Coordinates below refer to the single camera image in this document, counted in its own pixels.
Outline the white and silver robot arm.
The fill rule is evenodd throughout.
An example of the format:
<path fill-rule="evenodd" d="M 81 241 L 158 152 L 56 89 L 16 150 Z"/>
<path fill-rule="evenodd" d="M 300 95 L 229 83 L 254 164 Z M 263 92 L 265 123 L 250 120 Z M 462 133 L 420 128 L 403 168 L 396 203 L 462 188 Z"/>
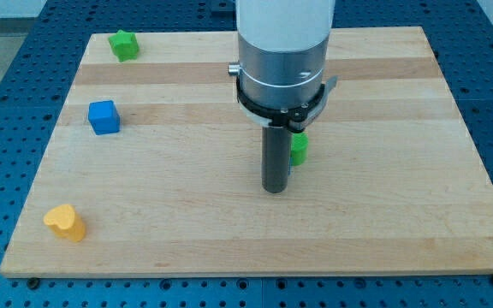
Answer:
<path fill-rule="evenodd" d="M 323 80 L 335 0 L 236 0 L 237 98 L 262 127 L 292 133 L 323 111 L 335 76 Z"/>

